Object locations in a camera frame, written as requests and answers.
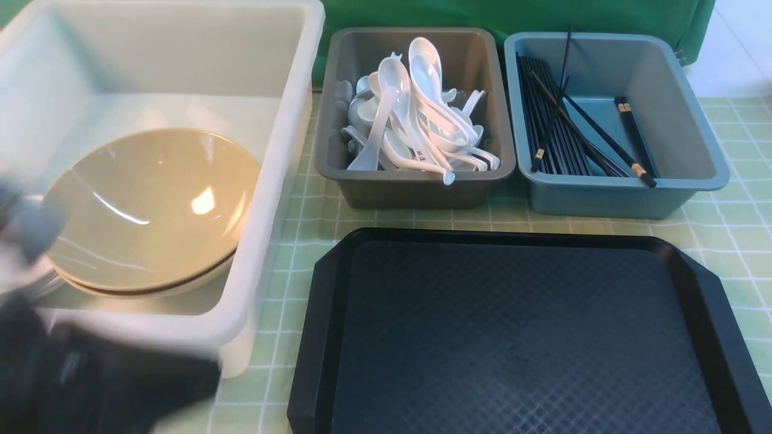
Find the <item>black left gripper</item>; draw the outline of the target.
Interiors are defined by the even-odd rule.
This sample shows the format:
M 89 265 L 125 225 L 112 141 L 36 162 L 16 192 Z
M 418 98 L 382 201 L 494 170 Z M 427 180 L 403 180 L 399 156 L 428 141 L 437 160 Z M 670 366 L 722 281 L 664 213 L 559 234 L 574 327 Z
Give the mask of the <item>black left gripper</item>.
M 220 362 L 90 337 L 98 368 L 92 433 L 149 433 L 163 418 L 213 398 Z

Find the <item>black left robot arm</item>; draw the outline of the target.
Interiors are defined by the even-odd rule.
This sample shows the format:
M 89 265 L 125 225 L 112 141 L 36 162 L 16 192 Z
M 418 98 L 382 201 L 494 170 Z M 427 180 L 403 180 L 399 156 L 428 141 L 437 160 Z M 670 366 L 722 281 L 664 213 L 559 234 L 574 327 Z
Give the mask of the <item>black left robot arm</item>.
M 47 328 L 23 296 L 3 297 L 1 317 L 3 433 L 149 433 L 220 384 L 215 358 Z

